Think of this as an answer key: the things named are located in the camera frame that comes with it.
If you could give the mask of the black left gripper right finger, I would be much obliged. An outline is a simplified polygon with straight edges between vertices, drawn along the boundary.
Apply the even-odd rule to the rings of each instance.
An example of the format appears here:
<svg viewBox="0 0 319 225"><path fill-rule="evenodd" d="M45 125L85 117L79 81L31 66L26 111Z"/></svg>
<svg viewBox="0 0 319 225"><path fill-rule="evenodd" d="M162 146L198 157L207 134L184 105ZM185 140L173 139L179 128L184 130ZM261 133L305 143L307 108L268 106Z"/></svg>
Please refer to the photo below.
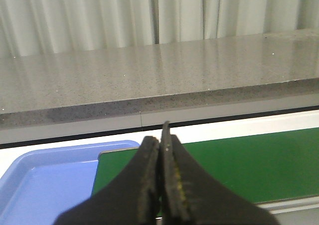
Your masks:
<svg viewBox="0 0 319 225"><path fill-rule="evenodd" d="M236 195L188 153L169 123L160 141L164 225L277 225L267 210Z"/></svg>

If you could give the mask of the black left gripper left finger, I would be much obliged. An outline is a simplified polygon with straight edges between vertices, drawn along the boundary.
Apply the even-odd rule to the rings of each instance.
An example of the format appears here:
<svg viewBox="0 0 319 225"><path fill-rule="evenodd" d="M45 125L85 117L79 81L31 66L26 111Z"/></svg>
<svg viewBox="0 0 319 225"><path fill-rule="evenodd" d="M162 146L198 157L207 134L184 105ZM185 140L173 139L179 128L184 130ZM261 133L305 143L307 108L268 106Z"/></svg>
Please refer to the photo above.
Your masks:
<svg viewBox="0 0 319 225"><path fill-rule="evenodd" d="M63 212L56 225L155 225L160 210L159 141L144 137L125 168L91 198Z"/></svg>

